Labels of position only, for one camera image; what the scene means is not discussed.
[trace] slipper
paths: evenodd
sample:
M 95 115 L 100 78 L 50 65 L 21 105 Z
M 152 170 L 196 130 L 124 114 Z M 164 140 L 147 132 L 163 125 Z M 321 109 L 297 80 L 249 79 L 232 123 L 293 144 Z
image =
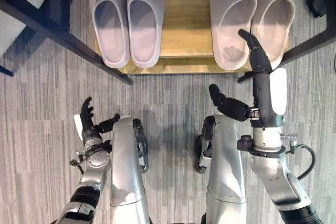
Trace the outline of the slipper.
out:
M 238 31 L 250 31 L 256 7 L 257 0 L 210 0 L 214 57 L 221 68 L 235 70 L 247 61 L 249 48 Z
M 126 0 L 90 0 L 90 6 L 104 63 L 124 67 L 130 60 Z
M 294 0 L 258 0 L 251 33 L 265 50 L 272 68 L 281 62 L 295 15 Z
M 160 56 L 164 0 L 127 0 L 131 57 L 140 68 L 153 67 Z

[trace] white panel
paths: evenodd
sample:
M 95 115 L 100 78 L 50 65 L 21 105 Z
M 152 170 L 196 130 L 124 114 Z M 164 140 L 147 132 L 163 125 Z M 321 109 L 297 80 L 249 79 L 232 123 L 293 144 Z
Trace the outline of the white panel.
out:
M 283 115 L 287 106 L 287 72 L 278 68 L 269 75 L 272 109 L 278 115 Z

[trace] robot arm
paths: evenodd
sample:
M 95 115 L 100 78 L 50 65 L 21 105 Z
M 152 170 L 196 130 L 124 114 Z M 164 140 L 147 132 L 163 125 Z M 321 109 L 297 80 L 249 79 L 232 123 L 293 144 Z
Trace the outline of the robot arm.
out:
M 286 224 L 320 224 L 322 222 L 301 182 L 287 167 L 286 148 L 281 143 L 281 140 L 290 138 L 281 133 L 287 99 L 287 87 L 281 81 L 286 79 L 286 71 L 281 68 L 272 70 L 267 55 L 253 35 L 244 30 L 238 34 L 251 49 L 254 107 L 249 108 L 240 101 L 225 97 L 214 84 L 209 88 L 211 98 L 218 110 L 226 116 L 238 121 L 250 119 L 253 138 L 244 135 L 237 146 L 239 150 L 248 151 L 253 156 L 252 169 L 264 183 L 283 221 Z M 296 140 L 291 139 L 291 153 L 296 149 L 295 146 Z
M 80 183 L 70 202 L 67 203 L 55 224 L 91 224 L 93 222 L 96 206 L 107 179 L 107 172 L 111 167 L 111 145 L 109 141 L 103 143 L 99 134 L 99 127 L 93 125 L 89 108 L 91 98 L 88 98 L 81 109 L 80 115 L 75 115 L 78 133 L 85 146 L 83 153 L 79 155 L 81 162 L 87 161 L 88 167 L 83 173 L 80 164 L 75 163 L 83 173 Z

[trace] black cable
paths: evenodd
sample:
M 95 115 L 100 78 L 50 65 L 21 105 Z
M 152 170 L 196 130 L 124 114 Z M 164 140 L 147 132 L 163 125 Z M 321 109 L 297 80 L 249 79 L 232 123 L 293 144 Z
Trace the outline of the black cable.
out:
M 308 169 L 302 173 L 299 177 L 298 177 L 298 180 L 302 180 L 303 178 L 305 178 L 308 174 L 311 173 L 311 171 L 314 169 L 315 167 L 315 163 L 316 163 L 316 155 L 315 155 L 315 152 L 312 148 L 310 148 L 309 146 L 306 146 L 305 144 L 298 144 L 296 146 L 296 148 L 299 148 L 301 147 L 302 149 L 306 149 L 310 154 L 311 154 L 311 164 L 310 166 L 308 167 Z
M 335 54 L 335 57 L 334 57 L 334 70 L 335 70 L 335 73 L 336 73 L 336 54 Z

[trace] metal rack leg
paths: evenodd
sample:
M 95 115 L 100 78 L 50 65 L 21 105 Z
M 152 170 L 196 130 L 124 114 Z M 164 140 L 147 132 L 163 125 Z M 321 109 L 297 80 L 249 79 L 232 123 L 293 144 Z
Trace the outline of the metal rack leg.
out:
M 2 66 L 0 66 L 0 73 L 4 73 L 5 75 L 11 76 L 11 77 L 14 76 L 13 72 L 9 71 L 8 69 L 6 69 Z
M 35 31 L 40 31 L 56 43 L 64 46 L 122 82 L 132 84 L 132 80 L 126 74 L 123 74 L 118 69 L 107 67 L 96 52 L 77 39 L 74 35 L 67 32 L 66 29 L 52 21 L 48 15 L 42 10 L 37 9 L 28 1 L 0 0 L 0 10 L 26 24 Z

